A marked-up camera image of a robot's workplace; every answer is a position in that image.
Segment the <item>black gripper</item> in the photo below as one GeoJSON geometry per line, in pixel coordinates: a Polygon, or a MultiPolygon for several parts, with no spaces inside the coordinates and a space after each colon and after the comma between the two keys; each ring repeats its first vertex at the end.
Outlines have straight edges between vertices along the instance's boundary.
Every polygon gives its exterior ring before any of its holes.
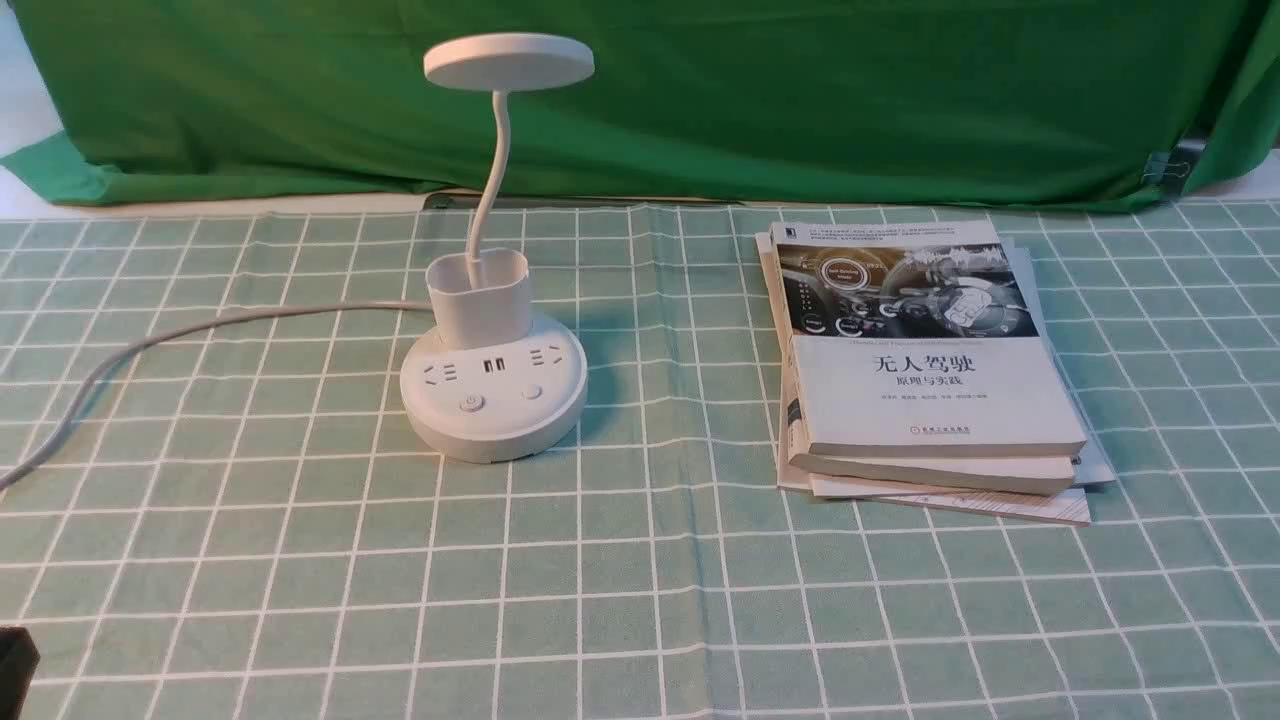
{"type": "Polygon", "coordinates": [[[1,719],[19,719],[40,662],[40,651],[23,626],[1,628],[1,719]]]}

